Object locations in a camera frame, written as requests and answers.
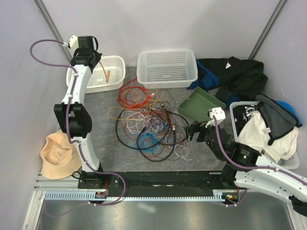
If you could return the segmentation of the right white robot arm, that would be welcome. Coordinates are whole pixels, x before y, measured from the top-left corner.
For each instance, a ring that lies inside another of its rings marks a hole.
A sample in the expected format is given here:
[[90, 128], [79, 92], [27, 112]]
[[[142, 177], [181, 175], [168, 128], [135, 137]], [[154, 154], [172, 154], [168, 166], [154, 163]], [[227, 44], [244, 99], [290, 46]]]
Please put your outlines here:
[[185, 127], [188, 140], [198, 134], [217, 159], [226, 165], [220, 176], [224, 188], [254, 190], [290, 204], [298, 214], [307, 214], [307, 179], [276, 163], [259, 151], [238, 143], [219, 126], [198, 123]]

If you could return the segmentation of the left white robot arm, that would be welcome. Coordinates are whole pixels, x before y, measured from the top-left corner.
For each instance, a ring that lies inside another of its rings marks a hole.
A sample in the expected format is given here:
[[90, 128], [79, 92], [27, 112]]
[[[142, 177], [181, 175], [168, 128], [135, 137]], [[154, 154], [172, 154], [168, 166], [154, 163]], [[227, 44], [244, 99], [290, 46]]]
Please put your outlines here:
[[79, 36], [74, 41], [70, 40], [68, 47], [73, 48], [74, 44], [77, 47], [68, 66], [71, 70], [69, 86], [62, 102], [54, 105], [54, 113], [61, 131], [77, 149], [82, 171], [94, 172], [89, 176], [89, 184], [101, 188], [105, 184], [105, 176], [98, 172], [100, 161], [91, 141], [93, 123], [83, 104], [87, 83], [102, 54], [97, 52], [98, 41], [94, 36]]

